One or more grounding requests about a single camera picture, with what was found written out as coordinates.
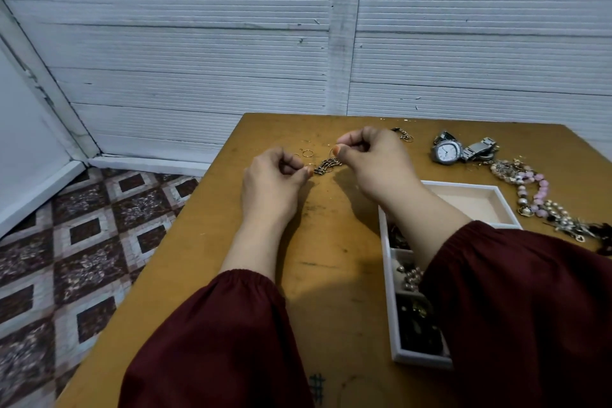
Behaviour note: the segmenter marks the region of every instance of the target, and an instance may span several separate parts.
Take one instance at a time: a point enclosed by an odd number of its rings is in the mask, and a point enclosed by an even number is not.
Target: floor
[[[0,239],[0,408],[53,406],[199,180],[90,168]]]

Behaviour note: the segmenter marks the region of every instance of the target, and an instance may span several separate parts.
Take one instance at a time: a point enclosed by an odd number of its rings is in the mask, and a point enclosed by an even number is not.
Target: white tray
[[[463,211],[472,219],[486,222],[490,226],[522,229],[514,212],[506,202],[497,186],[475,184],[447,183],[441,181],[423,181],[428,188],[451,205]],[[428,366],[430,368],[452,369],[453,363],[448,354],[446,342],[442,355],[412,352],[402,349],[400,328],[397,316],[396,295],[413,295],[425,299],[423,294],[410,292],[402,288],[403,275],[397,273],[397,260],[410,263],[413,257],[411,250],[394,249],[389,244],[389,231],[385,212],[378,207],[381,230],[382,263],[384,268],[385,290],[387,295],[387,317],[389,319],[389,338],[391,357],[397,363]]]

